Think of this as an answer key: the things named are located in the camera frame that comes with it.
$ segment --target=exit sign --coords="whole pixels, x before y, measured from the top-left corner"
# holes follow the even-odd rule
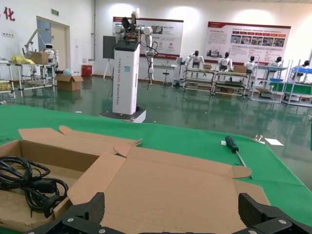
[[[51,9],[51,14],[55,16],[59,16],[59,12],[57,10]]]

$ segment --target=poster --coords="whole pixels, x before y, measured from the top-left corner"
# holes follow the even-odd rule
[[[122,17],[113,17],[113,30],[115,25],[121,24]],[[182,34],[183,34],[183,20],[174,19],[147,19],[139,18],[136,24],[142,27],[151,27],[153,29],[153,41],[158,43],[158,56],[156,58],[162,59],[176,59],[180,57]],[[144,35],[141,41],[145,44]],[[141,55],[145,55],[145,50],[141,46]]]
[[[259,58],[261,65],[267,65],[283,57],[290,26],[256,25],[225,22],[209,22],[204,58],[207,62],[217,62],[230,53],[233,64],[242,65]]]

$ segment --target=red fire extinguisher box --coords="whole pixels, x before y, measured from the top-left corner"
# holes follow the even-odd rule
[[[90,77],[92,75],[92,65],[82,66],[82,77]]]

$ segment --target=door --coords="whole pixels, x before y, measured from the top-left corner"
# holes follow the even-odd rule
[[[58,50],[59,69],[65,70],[67,68],[65,27],[51,23],[51,38],[53,49]]]
[[[48,29],[48,31],[38,32],[39,51],[43,51],[45,49],[46,43],[52,43],[52,41],[51,41],[51,24],[49,22],[37,19],[37,28],[38,29]]]

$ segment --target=wall socket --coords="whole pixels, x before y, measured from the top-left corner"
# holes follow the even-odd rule
[[[14,34],[12,34],[12,33],[2,33],[2,36],[8,37],[8,38],[13,38]]]

